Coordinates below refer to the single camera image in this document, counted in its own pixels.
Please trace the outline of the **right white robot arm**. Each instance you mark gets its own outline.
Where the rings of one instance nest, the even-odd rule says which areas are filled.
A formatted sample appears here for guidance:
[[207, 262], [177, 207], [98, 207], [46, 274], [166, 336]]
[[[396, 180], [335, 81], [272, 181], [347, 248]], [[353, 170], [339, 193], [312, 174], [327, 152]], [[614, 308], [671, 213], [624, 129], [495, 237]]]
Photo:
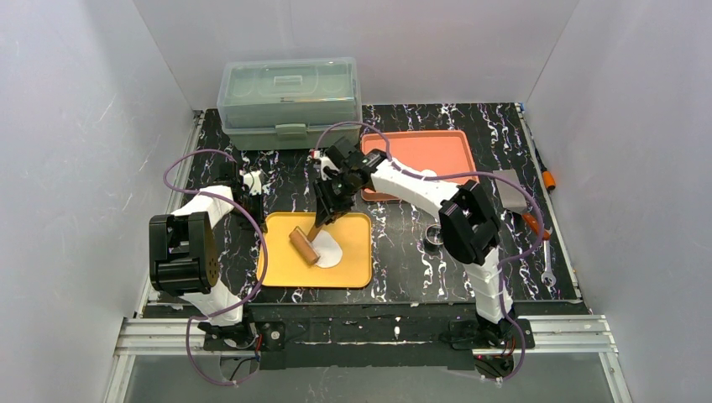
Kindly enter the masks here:
[[403, 165], [384, 150], [365, 154], [347, 139], [315, 151], [313, 157], [320, 175], [312, 183], [317, 211], [308, 241], [350, 212], [362, 190], [394, 196], [436, 219], [443, 247], [465, 269], [478, 316], [499, 323], [510, 312], [512, 299], [497, 266], [500, 220], [476, 180], [459, 185], [438, 179]]

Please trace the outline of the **white dough ball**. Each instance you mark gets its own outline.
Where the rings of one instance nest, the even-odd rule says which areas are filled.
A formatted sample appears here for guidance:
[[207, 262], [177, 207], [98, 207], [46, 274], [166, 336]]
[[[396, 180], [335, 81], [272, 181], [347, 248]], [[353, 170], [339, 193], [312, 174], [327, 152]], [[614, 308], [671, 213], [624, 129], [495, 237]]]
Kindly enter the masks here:
[[343, 250], [329, 232], [321, 231], [311, 245], [317, 254], [317, 267], [329, 269], [341, 262]]

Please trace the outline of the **wooden dough roller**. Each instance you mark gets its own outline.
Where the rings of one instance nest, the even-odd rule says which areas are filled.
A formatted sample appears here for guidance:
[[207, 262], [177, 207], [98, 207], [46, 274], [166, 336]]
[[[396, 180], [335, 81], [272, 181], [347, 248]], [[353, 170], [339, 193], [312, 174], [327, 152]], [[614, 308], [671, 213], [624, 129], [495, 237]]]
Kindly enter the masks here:
[[307, 231], [300, 226], [296, 226], [289, 234], [291, 245], [308, 266], [315, 265], [321, 258], [321, 255], [313, 246], [313, 242], [322, 231], [323, 226], [311, 226]]

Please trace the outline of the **metal scraper orange handle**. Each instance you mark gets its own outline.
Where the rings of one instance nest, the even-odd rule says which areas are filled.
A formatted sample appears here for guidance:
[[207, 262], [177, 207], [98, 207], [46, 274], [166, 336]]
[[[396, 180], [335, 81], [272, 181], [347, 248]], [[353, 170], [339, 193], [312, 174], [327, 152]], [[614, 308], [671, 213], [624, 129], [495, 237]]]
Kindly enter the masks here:
[[518, 175], [514, 170], [496, 170], [494, 174], [498, 176], [496, 184], [500, 194], [500, 201], [505, 210], [521, 217], [527, 226], [536, 234], [539, 234], [539, 222], [528, 212], [526, 198], [517, 191], [514, 187], [504, 183], [501, 178], [505, 178], [513, 183], [520, 185]]

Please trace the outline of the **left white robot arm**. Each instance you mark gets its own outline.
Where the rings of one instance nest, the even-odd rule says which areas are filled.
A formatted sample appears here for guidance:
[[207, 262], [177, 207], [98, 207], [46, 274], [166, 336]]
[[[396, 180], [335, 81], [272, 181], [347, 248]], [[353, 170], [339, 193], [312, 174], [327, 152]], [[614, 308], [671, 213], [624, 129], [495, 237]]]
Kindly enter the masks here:
[[221, 280], [213, 229], [236, 212], [264, 244], [262, 170], [241, 170], [234, 161], [208, 186], [184, 190], [192, 199], [149, 220], [149, 279], [152, 287], [191, 303], [214, 327], [238, 325], [247, 297], [234, 295]]

